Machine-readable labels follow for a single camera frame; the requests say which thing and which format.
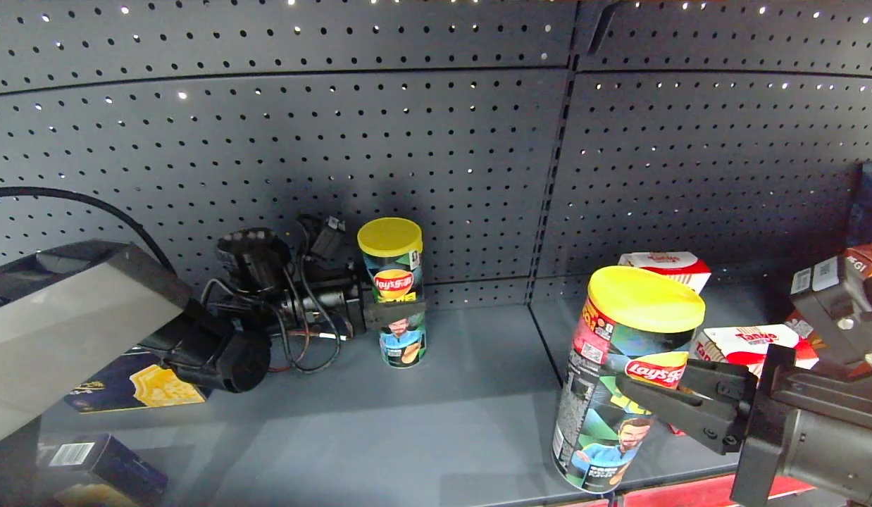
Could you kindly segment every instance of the bolt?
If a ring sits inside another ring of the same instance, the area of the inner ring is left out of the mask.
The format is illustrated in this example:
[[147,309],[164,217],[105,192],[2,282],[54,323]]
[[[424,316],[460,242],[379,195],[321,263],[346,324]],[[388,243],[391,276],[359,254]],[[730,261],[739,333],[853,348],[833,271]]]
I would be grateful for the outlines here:
[[836,322],[836,327],[841,328],[841,330],[848,331],[855,327],[855,320],[852,317],[843,317],[841,320]]

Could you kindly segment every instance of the canister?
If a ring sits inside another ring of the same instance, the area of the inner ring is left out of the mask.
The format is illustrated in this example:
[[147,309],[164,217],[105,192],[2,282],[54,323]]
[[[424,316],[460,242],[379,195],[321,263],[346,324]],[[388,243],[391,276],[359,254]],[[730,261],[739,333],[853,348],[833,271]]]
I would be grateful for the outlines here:
[[705,311],[696,292],[661,274],[629,266],[593,273],[552,436],[565,480],[591,494],[621,483],[653,417],[621,394],[617,375],[675,389]]
[[[387,216],[358,231],[358,245],[378,303],[423,300],[423,232],[406,218]],[[382,359],[395,368],[420,363],[427,349],[424,312],[379,330]]]

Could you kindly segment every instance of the yellow plastic lid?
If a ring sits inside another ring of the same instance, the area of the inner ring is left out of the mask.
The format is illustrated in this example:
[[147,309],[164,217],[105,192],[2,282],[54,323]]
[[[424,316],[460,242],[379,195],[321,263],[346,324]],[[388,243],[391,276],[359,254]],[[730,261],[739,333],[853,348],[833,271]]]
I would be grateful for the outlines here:
[[593,273],[590,301],[612,320],[636,330],[680,333],[706,317],[706,302],[680,282],[630,266],[608,266]]
[[407,218],[377,218],[358,231],[358,246],[368,256],[404,256],[411,250],[423,251],[423,232]]

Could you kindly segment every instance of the dark blue box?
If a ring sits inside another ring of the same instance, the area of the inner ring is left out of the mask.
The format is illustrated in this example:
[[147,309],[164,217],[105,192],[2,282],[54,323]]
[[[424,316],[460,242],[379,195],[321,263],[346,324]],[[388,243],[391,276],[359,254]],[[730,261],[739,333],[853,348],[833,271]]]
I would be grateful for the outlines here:
[[40,504],[155,507],[166,475],[109,433],[39,443]]
[[157,362],[155,354],[133,347],[63,400],[79,412],[129,411],[201,403],[213,391],[180,381]]

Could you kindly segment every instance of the perforated metal panel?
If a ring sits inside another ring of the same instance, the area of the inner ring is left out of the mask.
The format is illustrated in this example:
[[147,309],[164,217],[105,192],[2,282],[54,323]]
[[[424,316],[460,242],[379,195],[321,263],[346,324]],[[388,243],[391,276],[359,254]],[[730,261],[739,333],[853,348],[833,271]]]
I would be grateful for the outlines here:
[[872,0],[622,2],[578,70],[771,70],[872,76]]
[[580,75],[538,274],[624,251],[715,264],[835,251],[871,158],[872,80]]
[[[413,218],[429,282],[526,276],[563,74],[214,78],[3,96],[0,184],[126,206],[188,282],[216,272],[216,238],[250,225],[297,234],[299,211],[351,230]],[[0,204],[1,262],[45,247],[49,228],[64,242],[111,228],[108,216],[48,201]]]
[[[796,270],[794,258],[755,258],[746,263],[716,264],[709,285],[766,280],[788,280]],[[558,301],[558,299],[581,299],[587,296],[588,274],[554,276],[536,279],[532,285],[532,301]]]
[[0,2],[0,93],[282,71],[563,66],[571,2]]
[[[527,301],[522,280],[539,296],[621,251],[838,248],[872,160],[872,79],[848,77],[872,76],[872,3],[607,6],[1,2],[0,186],[126,208],[194,284],[237,228],[406,215],[447,306]],[[0,263],[88,237],[134,239],[0,203]]]

